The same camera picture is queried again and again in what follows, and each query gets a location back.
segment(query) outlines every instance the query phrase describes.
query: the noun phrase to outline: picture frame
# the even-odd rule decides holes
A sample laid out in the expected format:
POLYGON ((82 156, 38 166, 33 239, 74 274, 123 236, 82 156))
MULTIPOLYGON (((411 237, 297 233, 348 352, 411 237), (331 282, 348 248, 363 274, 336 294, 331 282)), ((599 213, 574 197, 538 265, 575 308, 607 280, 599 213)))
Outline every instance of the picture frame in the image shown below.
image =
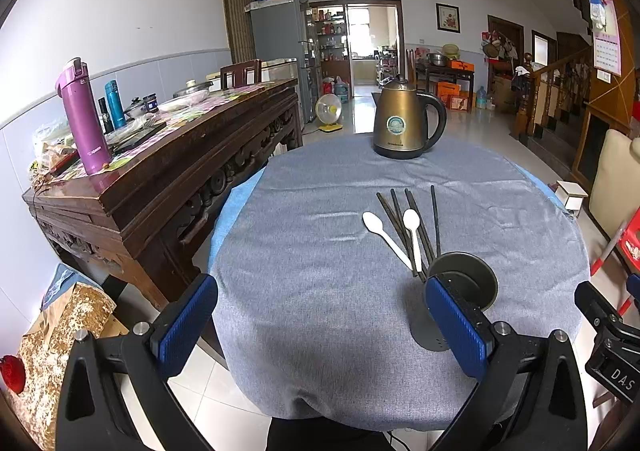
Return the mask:
POLYGON ((453 5, 436 3, 438 30, 460 33, 460 9, 453 5))

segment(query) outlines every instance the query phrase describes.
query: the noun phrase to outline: gray tablecloth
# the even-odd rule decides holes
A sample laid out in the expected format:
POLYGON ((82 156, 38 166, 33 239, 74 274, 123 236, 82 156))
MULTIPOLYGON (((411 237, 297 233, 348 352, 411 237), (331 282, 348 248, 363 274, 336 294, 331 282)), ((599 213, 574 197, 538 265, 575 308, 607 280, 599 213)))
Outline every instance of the gray tablecloth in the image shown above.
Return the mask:
POLYGON ((375 212, 398 241, 376 192, 411 189, 434 240, 434 184, 443 252, 494 269, 498 297, 485 314, 524 335, 562 328, 575 339, 587 253, 575 221, 502 156, 443 138, 398 161, 370 144, 360 134, 296 149, 234 190, 212 244, 214 323, 233 378, 267 415, 443 429, 474 380, 450 351, 412 339, 422 285, 362 223, 375 212))

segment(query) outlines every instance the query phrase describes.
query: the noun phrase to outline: white plastic spoon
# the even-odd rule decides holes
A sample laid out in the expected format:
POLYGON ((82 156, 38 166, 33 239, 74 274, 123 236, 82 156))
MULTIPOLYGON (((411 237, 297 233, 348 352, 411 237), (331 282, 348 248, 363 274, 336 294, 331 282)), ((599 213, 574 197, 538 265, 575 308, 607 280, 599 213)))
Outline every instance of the white plastic spoon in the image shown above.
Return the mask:
POLYGON ((420 216, 413 209, 407 209, 402 215, 404 227, 411 231, 411 238, 414 240, 414 260, 415 270, 422 272, 422 258, 420 257, 420 246, 418 246, 418 227, 420 227, 420 216))
POLYGON ((410 271, 413 270, 409 258, 402 251, 402 249, 400 249, 400 247, 396 245, 396 242, 389 238, 389 235, 385 232, 385 229, 382 226, 382 220, 380 220, 380 218, 373 214, 373 212, 367 211, 363 212, 362 221, 370 232, 374 233, 375 235, 382 236, 383 240, 385 240, 386 243, 388 243, 388 245, 391 247, 391 250, 396 253, 396 256, 398 256, 402 260, 402 262, 410 271))

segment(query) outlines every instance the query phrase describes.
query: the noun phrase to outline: chopstick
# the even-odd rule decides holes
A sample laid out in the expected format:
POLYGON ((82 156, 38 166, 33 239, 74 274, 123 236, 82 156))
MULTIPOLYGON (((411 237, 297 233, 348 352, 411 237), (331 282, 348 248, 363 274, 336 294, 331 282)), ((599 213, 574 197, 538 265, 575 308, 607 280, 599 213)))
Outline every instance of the chopstick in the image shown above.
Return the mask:
POLYGON ((414 277, 417 277, 418 273, 415 270, 415 259, 414 259, 414 247, 412 243, 409 243, 409 237, 407 234, 406 229, 404 228, 404 222, 402 221, 402 211, 400 210, 400 204, 398 203, 398 197, 396 196, 396 190, 395 189, 391 189, 391 199, 393 200, 394 203, 394 209, 396 210, 396 216, 398 218, 398 225, 401 226, 400 228, 400 233, 398 233, 400 235, 400 239, 402 240, 402 244, 404 245, 408 255, 409 255, 409 259, 411 260, 411 267, 412 267, 412 273, 414 274, 414 277))
MULTIPOLYGON (((391 221, 391 224, 394 226, 394 229, 396 230, 396 233, 398 234, 398 237, 400 238, 400 241, 404 245, 404 236, 402 235, 402 227, 403 227, 403 225, 399 223, 398 219, 396 218, 396 215, 391 210, 391 207, 389 206, 389 204, 386 201, 385 197, 381 193, 376 193, 376 196, 378 197, 378 200, 380 200, 380 205, 382 205, 382 208, 385 209, 385 212, 386 212, 386 215, 389 218, 389 221, 391 221)), ((409 259, 411 259, 414 262, 414 265, 415 265, 415 260, 413 258, 413 252, 412 252, 412 248, 413 247, 411 245, 410 246, 404 245, 404 248, 407 250, 407 253, 409 253, 409 259)), ((417 274, 418 274, 418 277, 420 278, 420 280, 423 283, 426 283, 426 281, 427 281, 426 274, 424 272, 418 272, 417 274)))
POLYGON ((411 207, 415 212, 418 213, 418 218, 420 218, 420 226, 418 227, 418 234, 420 235, 420 240, 422 241, 422 248, 424 249, 424 255, 427 257, 427 263, 430 265, 435 256, 433 255, 433 247, 431 246, 431 241, 429 240, 429 235, 427 234, 427 230, 424 228, 424 222, 422 221, 422 215, 420 214, 420 209, 418 209, 418 204, 415 202, 414 194, 409 189, 404 189, 404 194, 406 195, 406 199, 409 202, 409 207, 411 207))
POLYGON ((436 188, 431 186, 431 201, 433 202, 433 222, 436 224, 436 255, 439 256, 440 251, 440 224, 438 223, 438 204, 436 202, 436 188))

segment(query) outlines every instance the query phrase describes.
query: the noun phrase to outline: kettle sticker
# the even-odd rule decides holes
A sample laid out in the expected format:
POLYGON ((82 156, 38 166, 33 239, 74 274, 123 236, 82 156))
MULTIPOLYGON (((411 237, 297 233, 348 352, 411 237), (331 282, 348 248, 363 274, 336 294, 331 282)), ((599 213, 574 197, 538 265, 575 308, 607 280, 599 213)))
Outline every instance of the kettle sticker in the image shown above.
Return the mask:
POLYGON ((390 116, 386 120, 386 129, 388 129, 389 133, 392 133, 394 135, 400 135, 404 133, 404 130, 406 129, 404 118, 397 115, 390 116))

